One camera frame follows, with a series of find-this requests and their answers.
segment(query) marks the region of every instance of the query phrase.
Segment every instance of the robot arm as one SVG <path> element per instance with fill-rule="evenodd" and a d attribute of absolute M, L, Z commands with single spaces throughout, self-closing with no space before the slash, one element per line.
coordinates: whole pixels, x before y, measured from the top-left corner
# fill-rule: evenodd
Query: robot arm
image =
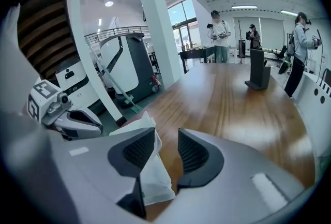
<path fill-rule="evenodd" d="M 102 135 L 100 119 L 87 108 L 76 108 L 62 89 L 48 80 L 38 80 L 27 103 L 29 116 L 46 127 L 55 126 L 65 139 L 86 139 Z"/>

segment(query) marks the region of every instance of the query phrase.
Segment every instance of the white cloth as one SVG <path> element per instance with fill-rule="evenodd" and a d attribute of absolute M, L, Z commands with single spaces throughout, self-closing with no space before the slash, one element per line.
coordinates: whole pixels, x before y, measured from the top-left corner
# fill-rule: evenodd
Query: white cloth
<path fill-rule="evenodd" d="M 109 136 L 139 128 L 155 126 L 156 123 L 154 119 L 150 117 L 147 112 L 144 112 L 141 119 L 111 132 Z M 140 173 L 140 183 L 145 206 L 172 200 L 176 197 L 175 192 L 171 189 L 171 179 L 158 155 L 161 147 L 161 139 L 155 130 L 154 150 Z"/>
<path fill-rule="evenodd" d="M 306 64 L 308 49 L 314 48 L 314 41 L 307 39 L 304 26 L 297 23 L 294 29 L 294 56 Z"/>
<path fill-rule="evenodd" d="M 217 35 L 217 39 L 214 40 L 214 45 L 220 46 L 220 47 L 229 47 L 228 37 L 219 38 L 219 34 L 221 34 L 223 31 L 226 33 L 230 33 L 230 27 L 227 21 L 224 21 L 224 24 L 222 21 L 219 23 L 213 22 L 213 32 Z"/>

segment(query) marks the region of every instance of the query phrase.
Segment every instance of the bag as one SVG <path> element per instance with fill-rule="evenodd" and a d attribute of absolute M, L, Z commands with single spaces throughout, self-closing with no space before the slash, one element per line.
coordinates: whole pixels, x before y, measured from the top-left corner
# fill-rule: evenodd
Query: bag
<path fill-rule="evenodd" d="M 287 55 L 294 56 L 294 34 L 290 34 Z"/>

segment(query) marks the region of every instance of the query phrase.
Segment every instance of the staircase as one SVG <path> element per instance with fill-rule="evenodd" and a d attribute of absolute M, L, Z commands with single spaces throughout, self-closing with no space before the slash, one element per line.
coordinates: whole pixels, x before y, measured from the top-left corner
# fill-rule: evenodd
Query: staircase
<path fill-rule="evenodd" d="M 77 55 L 68 21 L 66 0 L 21 3 L 19 47 L 42 79 L 55 79 L 59 64 Z"/>

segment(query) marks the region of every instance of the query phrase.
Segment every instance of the wooden table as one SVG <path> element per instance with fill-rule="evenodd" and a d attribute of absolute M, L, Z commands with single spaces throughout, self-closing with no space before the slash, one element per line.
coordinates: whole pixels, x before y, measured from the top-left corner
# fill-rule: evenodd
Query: wooden table
<path fill-rule="evenodd" d="M 156 121 L 160 157 L 175 192 L 183 173 L 177 151 L 180 127 L 252 146 L 305 187 L 314 183 L 312 146 L 296 107 L 272 77 L 267 90 L 250 89 L 244 83 L 249 74 L 249 65 L 198 64 L 129 121 L 141 118 L 144 111 Z M 147 220 L 169 204 L 147 206 Z"/>
<path fill-rule="evenodd" d="M 182 59 L 182 62 L 183 62 L 184 74 L 187 73 L 186 65 L 185 65 L 186 59 L 203 58 L 203 62 L 207 63 L 207 58 L 214 54 L 215 63 L 216 63 L 216 52 L 217 52 L 216 47 L 197 48 L 197 49 L 190 49 L 190 50 L 180 52 L 179 54 L 180 54 L 180 58 Z"/>

